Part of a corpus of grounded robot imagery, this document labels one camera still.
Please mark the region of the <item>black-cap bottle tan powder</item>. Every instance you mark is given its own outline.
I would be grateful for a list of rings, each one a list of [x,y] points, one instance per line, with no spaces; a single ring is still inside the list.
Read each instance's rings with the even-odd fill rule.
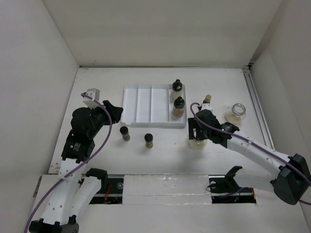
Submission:
[[[175,99],[173,103],[173,110],[172,114],[175,117],[182,117],[184,114],[184,109],[185,109],[185,101],[182,97],[178,97]]]

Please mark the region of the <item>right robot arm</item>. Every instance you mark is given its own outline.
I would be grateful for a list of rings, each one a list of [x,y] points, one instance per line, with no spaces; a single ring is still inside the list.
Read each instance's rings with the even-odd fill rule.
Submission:
[[[192,114],[189,123],[194,124],[196,135],[190,139],[208,139],[245,156],[272,175],[269,183],[279,199],[290,205],[301,201],[311,185],[311,173],[302,155],[289,156],[270,149],[243,134],[237,126],[229,122],[219,123],[210,110],[201,109]]]

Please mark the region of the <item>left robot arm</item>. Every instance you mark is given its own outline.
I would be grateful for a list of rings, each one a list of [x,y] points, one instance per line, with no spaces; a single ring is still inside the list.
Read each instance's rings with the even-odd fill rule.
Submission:
[[[41,198],[26,223],[26,233],[77,233],[78,218],[97,192],[108,188],[107,171],[91,168],[82,178],[86,164],[103,148],[94,151],[94,137],[100,129],[121,119],[123,108],[105,100],[86,101],[86,107],[72,113],[71,130],[61,154],[58,181]]]

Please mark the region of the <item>round glass jar silver lid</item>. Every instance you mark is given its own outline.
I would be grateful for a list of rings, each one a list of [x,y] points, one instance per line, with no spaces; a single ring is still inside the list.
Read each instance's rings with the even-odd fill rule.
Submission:
[[[191,149],[194,150],[200,150],[203,149],[207,145],[207,140],[196,140],[194,139],[189,139],[188,140],[189,146]]]

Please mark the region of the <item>black-cap bottle white powder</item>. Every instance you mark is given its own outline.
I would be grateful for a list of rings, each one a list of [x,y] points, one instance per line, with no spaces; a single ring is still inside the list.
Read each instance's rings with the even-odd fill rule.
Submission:
[[[178,97],[181,97],[182,91],[183,91],[183,84],[179,79],[176,79],[172,84],[171,99],[176,100]]]

